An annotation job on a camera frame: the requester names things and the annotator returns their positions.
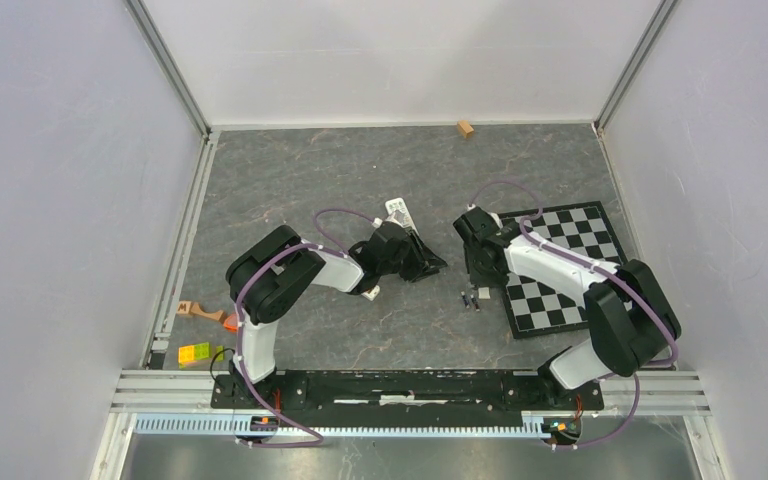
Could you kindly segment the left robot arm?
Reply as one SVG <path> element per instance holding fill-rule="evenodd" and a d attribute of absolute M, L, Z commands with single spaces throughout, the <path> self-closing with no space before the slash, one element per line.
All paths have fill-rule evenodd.
<path fill-rule="evenodd" d="M 278 321 L 309 287 L 372 300 L 384 276 L 414 283 L 447 266 L 415 230 L 395 221 L 377 221 L 371 237 L 346 253 L 309 242 L 289 226 L 276 228 L 232 262 L 225 275 L 237 316 L 236 394 L 255 408 L 272 399 Z"/>

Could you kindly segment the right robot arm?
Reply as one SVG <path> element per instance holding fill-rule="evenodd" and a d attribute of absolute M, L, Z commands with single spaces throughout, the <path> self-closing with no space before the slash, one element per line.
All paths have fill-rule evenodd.
<path fill-rule="evenodd" d="M 581 255 L 525 223 L 503 224 L 477 206 L 458 217 L 453 227 L 477 286 L 503 287 L 511 275 L 527 277 L 573 300 L 583 311 L 588 339 L 539 369 L 537 392 L 545 405 L 566 406 L 578 388 L 592 380 L 630 377 L 643 367 L 676 360 L 681 326 L 646 263 L 617 264 Z"/>

